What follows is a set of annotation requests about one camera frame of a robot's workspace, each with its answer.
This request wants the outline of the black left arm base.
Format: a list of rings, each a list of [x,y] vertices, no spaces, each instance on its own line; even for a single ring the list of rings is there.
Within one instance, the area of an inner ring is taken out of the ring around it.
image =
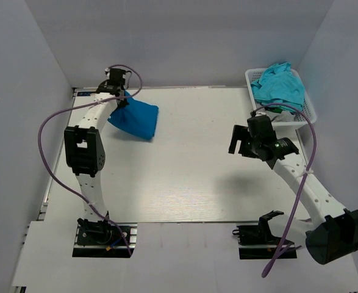
[[[130,258],[137,240],[136,224],[115,227],[107,221],[79,218],[74,238],[74,258]]]

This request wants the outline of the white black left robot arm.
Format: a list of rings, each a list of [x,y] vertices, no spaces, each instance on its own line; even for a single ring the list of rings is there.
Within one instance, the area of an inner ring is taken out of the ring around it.
[[[109,93],[97,93],[96,104],[90,106],[75,126],[64,131],[66,164],[76,176],[84,201],[84,216],[89,222],[98,222],[109,216],[102,196],[101,170],[106,162],[106,153],[101,131],[111,113],[124,99],[113,99]]]

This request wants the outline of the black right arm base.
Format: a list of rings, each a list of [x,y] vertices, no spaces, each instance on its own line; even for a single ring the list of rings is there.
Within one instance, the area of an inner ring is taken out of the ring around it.
[[[258,224],[238,225],[232,230],[232,235],[238,240],[241,260],[270,260],[281,239],[261,232]]]

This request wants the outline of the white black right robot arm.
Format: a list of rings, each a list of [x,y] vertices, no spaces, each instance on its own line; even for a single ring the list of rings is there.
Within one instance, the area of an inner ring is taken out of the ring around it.
[[[232,234],[241,246],[273,245],[278,258],[302,247],[319,264],[358,251],[358,210],[337,201],[307,169],[297,146],[287,137],[277,138],[270,123],[235,125],[228,152],[266,162],[296,195],[294,207],[301,203],[309,214],[308,220],[297,220],[271,211],[256,225],[239,225]]]

